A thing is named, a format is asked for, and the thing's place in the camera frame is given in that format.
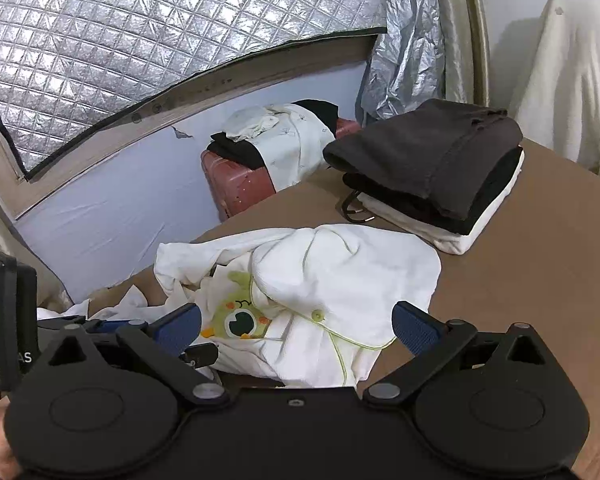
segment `white cloth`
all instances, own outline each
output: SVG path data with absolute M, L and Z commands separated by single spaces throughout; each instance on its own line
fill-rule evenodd
M 215 368 L 287 386 L 352 386 L 394 340 L 395 303 L 427 310 L 440 260 L 413 235 L 338 224 L 162 244 L 155 263 L 169 300 L 195 301 L 203 327 L 232 290 L 231 270 L 251 273 L 251 300 L 272 321 L 260 339 L 211 336 Z
M 293 186 L 316 170 L 327 167 L 322 150 L 333 140 L 333 134 L 313 112 L 293 104 L 259 108 L 260 117 L 254 115 L 255 108 L 248 110 L 248 124 L 262 122 L 270 114 L 275 114 L 277 123 L 273 127 L 257 135 L 240 138 L 257 148 L 276 191 Z M 237 130 L 238 120 L 233 116 L 229 120 L 231 124 L 225 124 L 224 130 L 227 126 Z
M 542 20 L 511 116 L 528 139 L 600 175 L 600 0 L 549 0 Z
M 234 141 L 252 139 L 262 132 L 273 128 L 279 119 L 273 110 L 261 106 L 252 106 L 238 110 L 222 126 L 227 139 Z
M 452 233 L 441 227 L 433 226 L 419 220 L 413 219 L 395 210 L 393 207 L 387 206 L 384 202 L 380 202 L 378 199 L 368 196 L 365 193 L 360 193 L 357 197 L 362 205 L 368 209 L 371 213 L 377 216 L 381 216 L 385 220 L 388 220 L 392 224 L 397 225 L 401 229 L 413 233 L 420 238 L 431 242 L 433 246 L 444 253 L 449 254 L 464 254 L 466 251 L 471 249 L 476 238 L 480 235 L 486 225 L 491 220 L 491 217 L 498 210 L 504 199 L 511 193 L 513 186 L 518 179 L 520 171 L 522 171 L 522 163 L 525 160 L 525 152 L 520 153 L 520 161 L 518 166 L 511 177 L 511 180 L 506 187 L 500 192 L 500 194 L 491 202 L 487 208 L 482 212 L 478 221 L 475 222 L 474 228 L 467 235 L 459 235 L 458 233 Z
M 173 304 L 161 306 L 148 306 L 146 298 L 140 289 L 132 285 L 116 306 L 103 308 L 93 316 L 88 316 L 88 304 L 90 300 L 84 300 L 70 307 L 65 312 L 58 314 L 45 308 L 37 309 L 37 319 L 48 319 L 49 317 L 84 316 L 87 319 L 102 319 L 109 321 L 120 321 L 129 319 L 141 319 L 147 323 L 153 323 L 177 308 Z

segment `bolt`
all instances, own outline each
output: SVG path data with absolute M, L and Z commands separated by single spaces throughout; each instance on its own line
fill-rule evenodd
M 215 383 L 202 383 L 193 388 L 193 395 L 198 399 L 213 400 L 224 395 L 224 387 Z
M 377 383 L 368 389 L 369 395 L 376 399 L 395 399 L 400 395 L 400 388 L 391 383 Z

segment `cartoon bird face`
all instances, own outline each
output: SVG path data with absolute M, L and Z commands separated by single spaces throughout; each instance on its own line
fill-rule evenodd
M 203 337 L 253 339 L 264 337 L 271 320 L 264 316 L 251 301 L 251 275 L 247 272 L 229 272 L 229 279 L 240 285 L 240 290 L 219 304 L 210 326 L 202 330 Z

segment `crumpled silver foil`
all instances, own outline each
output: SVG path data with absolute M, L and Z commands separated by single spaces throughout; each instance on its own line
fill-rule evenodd
M 363 82 L 362 109 L 377 119 L 442 97 L 445 41 L 438 0 L 387 0 L 387 34 L 378 37 Z
M 0 0 L 0 118 L 26 170 L 245 54 L 384 27 L 384 0 Z

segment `blue gripper pad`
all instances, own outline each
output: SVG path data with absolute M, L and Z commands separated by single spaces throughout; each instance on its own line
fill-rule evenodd
M 431 348 L 445 333 L 445 325 L 407 301 L 396 303 L 391 316 L 393 332 L 414 355 Z
M 201 328 L 200 309 L 189 303 L 150 324 L 147 334 L 166 352 L 177 357 L 197 339 Z

